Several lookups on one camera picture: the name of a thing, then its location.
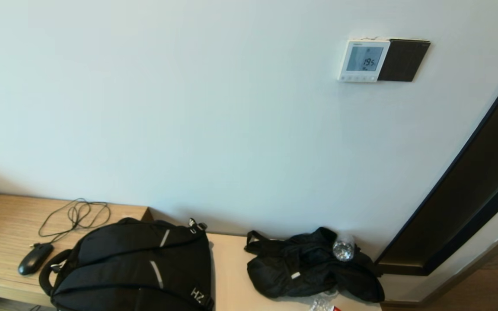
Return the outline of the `black computer mouse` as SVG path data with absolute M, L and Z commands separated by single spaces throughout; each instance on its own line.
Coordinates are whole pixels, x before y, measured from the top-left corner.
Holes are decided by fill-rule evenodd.
M 22 259 L 17 269 L 18 273 L 22 276 L 37 272 L 54 250 L 54 246 L 51 243 L 35 243 L 30 248 L 31 250 Z

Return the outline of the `white wall thermostat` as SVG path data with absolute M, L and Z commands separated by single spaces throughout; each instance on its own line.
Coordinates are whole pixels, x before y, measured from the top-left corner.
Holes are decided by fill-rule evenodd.
M 376 83 L 390 45 L 389 40 L 349 40 L 337 80 L 341 83 Z

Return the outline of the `crumpled black soft bag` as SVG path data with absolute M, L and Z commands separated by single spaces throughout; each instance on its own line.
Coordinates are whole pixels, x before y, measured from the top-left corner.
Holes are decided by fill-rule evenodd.
M 285 240 L 249 232 L 244 249 L 254 255 L 247 263 L 253 287 L 267 298 L 346 291 L 362 301 L 383 302 L 379 268 L 357 244 L 351 261 L 338 260 L 332 252 L 337 237 L 337 233 L 324 227 Z

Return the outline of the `wooden desk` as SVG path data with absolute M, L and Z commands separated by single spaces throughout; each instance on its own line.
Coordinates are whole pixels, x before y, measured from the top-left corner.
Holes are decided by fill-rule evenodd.
M 0 194 L 0 298 L 51 307 L 39 285 L 39 273 L 22 276 L 18 272 L 33 245 L 51 242 L 55 256 L 73 248 L 96 226 L 125 217 L 153 220 L 147 206 Z

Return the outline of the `clear unlabelled plastic bottle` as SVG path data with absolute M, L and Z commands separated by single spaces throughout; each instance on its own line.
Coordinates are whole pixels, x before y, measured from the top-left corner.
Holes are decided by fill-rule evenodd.
M 356 252 L 354 237 L 350 234 L 338 235 L 336 241 L 333 244 L 332 252 L 334 256 L 342 262 L 351 261 Z

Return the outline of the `beige low cabinet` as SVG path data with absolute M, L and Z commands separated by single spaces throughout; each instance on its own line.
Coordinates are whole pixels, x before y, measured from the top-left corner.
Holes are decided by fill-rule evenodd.
M 255 290 L 247 273 L 247 262 L 253 255 L 245 252 L 246 234 L 241 228 L 228 233 L 220 225 L 224 222 L 215 214 L 180 211 L 178 215 L 151 207 L 152 219 L 185 225 L 189 218 L 208 225 L 207 235 L 213 244 L 213 298 L 215 311 L 310 311 L 314 297 L 268 299 Z

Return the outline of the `dark brown door frame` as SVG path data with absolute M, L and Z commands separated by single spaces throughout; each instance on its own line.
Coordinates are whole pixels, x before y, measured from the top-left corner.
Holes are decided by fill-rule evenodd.
M 375 265 L 385 274 L 429 276 L 497 213 L 498 91 Z

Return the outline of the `clear bottle with red label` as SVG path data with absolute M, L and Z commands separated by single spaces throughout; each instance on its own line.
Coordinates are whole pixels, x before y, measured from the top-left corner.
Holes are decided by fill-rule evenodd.
M 334 298 L 316 296 L 308 311 L 341 311 L 341 309 L 334 304 Z

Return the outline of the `dark wall switch panel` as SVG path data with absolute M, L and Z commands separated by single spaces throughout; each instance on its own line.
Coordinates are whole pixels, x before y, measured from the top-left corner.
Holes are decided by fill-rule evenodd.
M 431 45 L 430 41 L 391 38 L 378 81 L 412 82 Z

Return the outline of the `black backpack with grey stripes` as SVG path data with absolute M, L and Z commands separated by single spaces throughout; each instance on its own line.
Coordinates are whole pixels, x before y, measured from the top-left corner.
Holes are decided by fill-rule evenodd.
M 49 260 L 40 287 L 57 311 L 214 311 L 206 228 L 126 217 Z

